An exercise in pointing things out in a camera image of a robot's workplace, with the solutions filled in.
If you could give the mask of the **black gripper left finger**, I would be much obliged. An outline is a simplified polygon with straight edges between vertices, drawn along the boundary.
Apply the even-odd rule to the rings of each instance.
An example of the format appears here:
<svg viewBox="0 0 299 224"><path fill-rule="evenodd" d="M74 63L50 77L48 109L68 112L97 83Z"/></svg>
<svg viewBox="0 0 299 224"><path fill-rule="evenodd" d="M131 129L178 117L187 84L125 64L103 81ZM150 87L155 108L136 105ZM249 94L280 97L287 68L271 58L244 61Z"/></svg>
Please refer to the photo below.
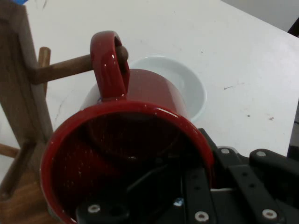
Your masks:
<svg viewBox="0 0 299 224"><path fill-rule="evenodd" d="M76 208L79 224L214 224L202 167L164 165L100 190Z"/></svg>

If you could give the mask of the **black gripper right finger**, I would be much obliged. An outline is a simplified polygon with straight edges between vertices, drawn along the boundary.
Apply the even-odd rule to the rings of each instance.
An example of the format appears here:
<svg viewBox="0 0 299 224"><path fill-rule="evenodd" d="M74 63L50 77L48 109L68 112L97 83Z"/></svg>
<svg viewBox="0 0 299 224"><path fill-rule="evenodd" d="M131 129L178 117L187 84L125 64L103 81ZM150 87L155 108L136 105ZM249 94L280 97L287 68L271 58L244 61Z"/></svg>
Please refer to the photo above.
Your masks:
<svg viewBox="0 0 299 224"><path fill-rule="evenodd" d="M232 147L214 153L214 189L211 198L217 224L297 224L299 222L299 155L283 156L256 149L249 157Z"/></svg>

